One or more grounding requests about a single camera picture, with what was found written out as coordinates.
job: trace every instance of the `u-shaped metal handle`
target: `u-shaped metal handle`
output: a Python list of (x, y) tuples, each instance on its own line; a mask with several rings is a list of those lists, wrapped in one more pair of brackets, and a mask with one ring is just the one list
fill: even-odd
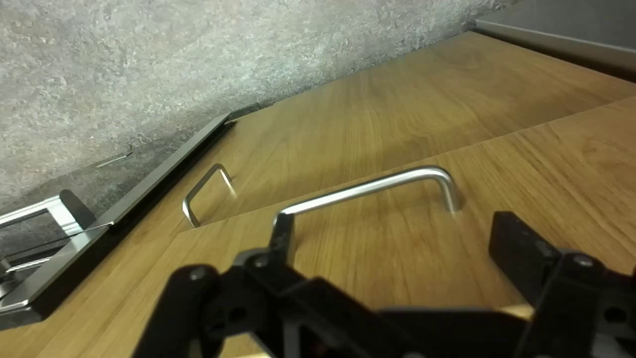
[(309, 213), (309, 211), (315, 211), (321, 207), (351, 201), (357, 197), (365, 197), (365, 195), (371, 195), (377, 191), (400, 187), (400, 185), (406, 185), (412, 181), (422, 181), (422, 179), (438, 181), (438, 185), (444, 191), (444, 199), (446, 199), (448, 209), (452, 213), (460, 211), (462, 203), (460, 203), (460, 195), (458, 195), (458, 187), (456, 187), (454, 177), (444, 167), (416, 167), (410, 171), (392, 173), (392, 175), (373, 179), (373, 181), (367, 181), (361, 185), (353, 185), (353, 187), (329, 193), (329, 195), (321, 195), (321, 197), (313, 197), (309, 201), (295, 203), (291, 207), (285, 207), (281, 213), (283, 215), (301, 215), (301, 213)]
[(216, 175), (222, 173), (226, 187), (232, 191), (233, 197), (237, 197), (235, 185), (232, 175), (228, 173), (228, 169), (222, 163), (216, 163), (212, 169), (208, 169), (208, 173), (198, 181), (198, 185), (184, 197), (182, 209), (184, 215), (188, 217), (188, 221), (194, 227), (202, 227), (202, 221), (198, 219), (198, 215), (194, 213), (194, 199), (198, 197), (198, 193), (204, 189), (204, 185)]
[(289, 261), (289, 253), (291, 253), (291, 245), (293, 245), (293, 231), (295, 231), (295, 215), (317, 211), (321, 207), (337, 205), (343, 201), (351, 201), (357, 197), (365, 197), (365, 195), (371, 195), (377, 191), (400, 187), (400, 185), (406, 185), (412, 181), (422, 181), (422, 179), (438, 181), (450, 213), (456, 213), (462, 209), (458, 185), (456, 185), (452, 173), (448, 173), (444, 167), (416, 167), (410, 171), (392, 173), (392, 175), (387, 175), (381, 179), (373, 179), (373, 181), (367, 181), (361, 185), (353, 185), (353, 187), (329, 193), (329, 195), (313, 197), (309, 201), (301, 201), (291, 207), (285, 207), (277, 215), (277, 221), (275, 221), (275, 231), (273, 231), (271, 245), (269, 245), (271, 259), (283, 261), (283, 263)]

